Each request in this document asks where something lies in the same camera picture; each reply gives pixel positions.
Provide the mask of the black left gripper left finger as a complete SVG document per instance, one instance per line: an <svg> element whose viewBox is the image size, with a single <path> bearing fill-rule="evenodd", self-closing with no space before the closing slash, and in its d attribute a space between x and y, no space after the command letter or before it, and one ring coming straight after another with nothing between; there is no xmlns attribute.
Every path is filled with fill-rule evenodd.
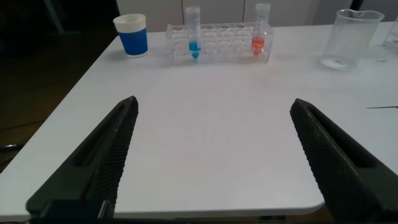
<svg viewBox="0 0 398 224"><path fill-rule="evenodd" d="M139 105L136 97L120 101L60 167L28 199L31 215L52 202L108 202L116 205Z"/></svg>

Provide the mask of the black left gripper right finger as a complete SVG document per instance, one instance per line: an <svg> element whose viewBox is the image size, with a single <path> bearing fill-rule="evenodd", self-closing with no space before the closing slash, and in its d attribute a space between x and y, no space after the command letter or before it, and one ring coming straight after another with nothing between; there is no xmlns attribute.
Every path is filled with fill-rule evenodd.
<svg viewBox="0 0 398 224"><path fill-rule="evenodd" d="M397 223L397 174L311 103L296 99L290 116L335 220Z"/></svg>

